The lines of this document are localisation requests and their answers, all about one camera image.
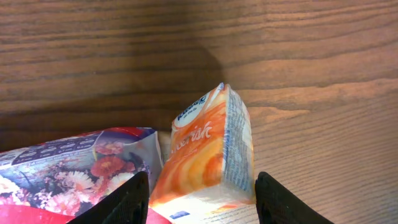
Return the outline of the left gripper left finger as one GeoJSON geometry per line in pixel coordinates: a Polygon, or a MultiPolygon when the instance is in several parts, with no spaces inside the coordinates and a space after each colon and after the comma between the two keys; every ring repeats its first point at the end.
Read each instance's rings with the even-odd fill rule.
{"type": "Polygon", "coordinates": [[[68,224],[145,224],[149,181],[141,171],[68,224]]]}

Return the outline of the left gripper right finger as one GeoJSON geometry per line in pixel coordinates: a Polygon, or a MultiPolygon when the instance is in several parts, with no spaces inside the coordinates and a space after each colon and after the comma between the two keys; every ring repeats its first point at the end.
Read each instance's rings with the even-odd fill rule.
{"type": "Polygon", "coordinates": [[[267,172],[259,173],[255,191],[260,224],[333,224],[267,172]]]}

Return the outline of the orange pocket tissue pack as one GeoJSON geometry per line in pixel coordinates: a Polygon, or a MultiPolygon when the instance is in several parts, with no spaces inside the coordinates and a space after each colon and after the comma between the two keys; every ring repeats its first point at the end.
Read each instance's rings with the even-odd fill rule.
{"type": "Polygon", "coordinates": [[[171,223],[205,223],[253,204],[254,149],[248,110],[220,83],[172,123],[170,152],[149,206],[171,223]]]}

